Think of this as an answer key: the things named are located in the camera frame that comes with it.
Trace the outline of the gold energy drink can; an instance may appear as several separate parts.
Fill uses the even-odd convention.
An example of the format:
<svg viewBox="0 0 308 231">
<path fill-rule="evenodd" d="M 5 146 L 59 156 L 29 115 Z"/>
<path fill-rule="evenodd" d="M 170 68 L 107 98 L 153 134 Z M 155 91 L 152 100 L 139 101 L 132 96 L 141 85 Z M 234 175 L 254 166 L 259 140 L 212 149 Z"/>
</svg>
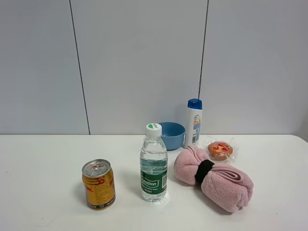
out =
<svg viewBox="0 0 308 231">
<path fill-rule="evenodd" d="M 86 201 L 93 210 L 104 210 L 116 200 L 114 173 L 109 161 L 95 159 L 82 168 Z"/>
</svg>

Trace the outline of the white shampoo bottle blue cap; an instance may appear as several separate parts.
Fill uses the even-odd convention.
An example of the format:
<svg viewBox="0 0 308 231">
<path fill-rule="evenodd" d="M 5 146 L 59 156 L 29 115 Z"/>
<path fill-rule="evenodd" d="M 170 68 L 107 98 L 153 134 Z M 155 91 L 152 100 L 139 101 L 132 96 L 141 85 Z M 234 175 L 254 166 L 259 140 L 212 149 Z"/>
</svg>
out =
<svg viewBox="0 0 308 231">
<path fill-rule="evenodd" d="M 195 146 L 199 141 L 202 121 L 202 101 L 199 99 L 188 100 L 187 120 L 185 126 L 184 147 Z"/>
</svg>

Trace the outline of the black elastic band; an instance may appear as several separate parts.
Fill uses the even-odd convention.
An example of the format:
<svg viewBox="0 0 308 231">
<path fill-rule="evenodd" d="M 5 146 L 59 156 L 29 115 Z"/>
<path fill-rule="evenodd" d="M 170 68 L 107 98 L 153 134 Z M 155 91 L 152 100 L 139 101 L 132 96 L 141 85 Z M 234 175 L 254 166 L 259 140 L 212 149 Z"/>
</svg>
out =
<svg viewBox="0 0 308 231">
<path fill-rule="evenodd" d="M 202 183 L 205 176 L 208 174 L 208 172 L 212 169 L 213 165 L 215 163 L 213 163 L 210 160 L 204 160 L 200 163 L 200 165 L 198 166 L 198 170 L 195 174 L 195 180 L 197 183 Z"/>
</svg>

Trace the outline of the orange pastry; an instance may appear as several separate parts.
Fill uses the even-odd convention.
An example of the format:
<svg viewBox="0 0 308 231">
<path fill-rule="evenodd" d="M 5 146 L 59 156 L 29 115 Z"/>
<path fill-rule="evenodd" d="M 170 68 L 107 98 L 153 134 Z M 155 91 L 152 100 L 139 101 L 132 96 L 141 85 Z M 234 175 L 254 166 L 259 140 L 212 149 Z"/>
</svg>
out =
<svg viewBox="0 0 308 231">
<path fill-rule="evenodd" d="M 235 163 L 239 146 L 235 138 L 228 140 L 214 139 L 207 137 L 203 146 L 210 159 L 214 162 Z"/>
</svg>

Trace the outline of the clear water bottle green label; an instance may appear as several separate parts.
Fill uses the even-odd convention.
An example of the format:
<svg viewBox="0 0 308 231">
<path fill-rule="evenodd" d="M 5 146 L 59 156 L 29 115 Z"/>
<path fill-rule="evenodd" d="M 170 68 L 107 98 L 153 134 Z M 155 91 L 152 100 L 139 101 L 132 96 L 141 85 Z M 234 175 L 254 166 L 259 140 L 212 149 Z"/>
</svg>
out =
<svg viewBox="0 0 308 231">
<path fill-rule="evenodd" d="M 145 201 L 157 202 L 167 192 L 167 148 L 158 123 L 146 125 L 146 137 L 140 152 L 141 193 Z"/>
</svg>

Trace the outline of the rolled pink towel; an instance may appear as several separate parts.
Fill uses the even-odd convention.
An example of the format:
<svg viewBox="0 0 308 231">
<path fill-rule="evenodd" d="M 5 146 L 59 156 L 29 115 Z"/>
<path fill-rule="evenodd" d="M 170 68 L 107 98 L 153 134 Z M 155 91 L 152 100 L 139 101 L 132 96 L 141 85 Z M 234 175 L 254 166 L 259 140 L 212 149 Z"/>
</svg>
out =
<svg viewBox="0 0 308 231">
<path fill-rule="evenodd" d="M 231 165 L 215 163 L 203 182 L 197 183 L 195 174 L 204 160 L 210 160 L 204 149 L 187 147 L 175 159 L 175 177 L 189 185 L 201 186 L 203 194 L 227 212 L 234 213 L 248 206 L 254 187 L 249 176 Z"/>
</svg>

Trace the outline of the blue plastic bowl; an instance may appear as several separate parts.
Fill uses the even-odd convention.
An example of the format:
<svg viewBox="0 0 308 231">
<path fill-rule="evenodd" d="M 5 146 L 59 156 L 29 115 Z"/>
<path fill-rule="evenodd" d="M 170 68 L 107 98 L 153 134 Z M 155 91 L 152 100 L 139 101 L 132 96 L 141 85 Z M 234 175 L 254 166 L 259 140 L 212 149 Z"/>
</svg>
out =
<svg viewBox="0 0 308 231">
<path fill-rule="evenodd" d="M 174 122 L 159 123 L 162 127 L 162 140 L 168 151 L 180 148 L 184 142 L 185 128 Z"/>
</svg>

